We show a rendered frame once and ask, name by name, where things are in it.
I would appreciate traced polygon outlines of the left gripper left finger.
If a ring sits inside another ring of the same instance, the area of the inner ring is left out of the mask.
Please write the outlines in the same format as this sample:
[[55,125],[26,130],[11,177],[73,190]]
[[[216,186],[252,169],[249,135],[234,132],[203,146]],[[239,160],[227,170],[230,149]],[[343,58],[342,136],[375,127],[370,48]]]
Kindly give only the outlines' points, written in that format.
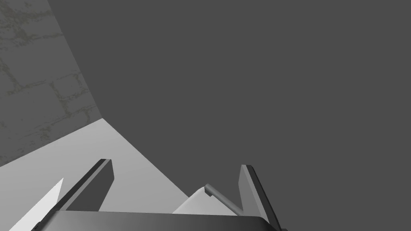
[[55,205],[57,211],[99,211],[114,181],[112,160],[100,159]]

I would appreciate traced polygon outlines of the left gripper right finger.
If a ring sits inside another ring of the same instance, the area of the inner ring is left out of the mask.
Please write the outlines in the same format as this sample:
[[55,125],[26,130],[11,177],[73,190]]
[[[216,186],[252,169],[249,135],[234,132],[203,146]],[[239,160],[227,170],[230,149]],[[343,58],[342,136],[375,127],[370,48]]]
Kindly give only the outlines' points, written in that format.
[[241,166],[238,187],[243,215],[261,217],[275,230],[282,229],[256,171],[251,165]]

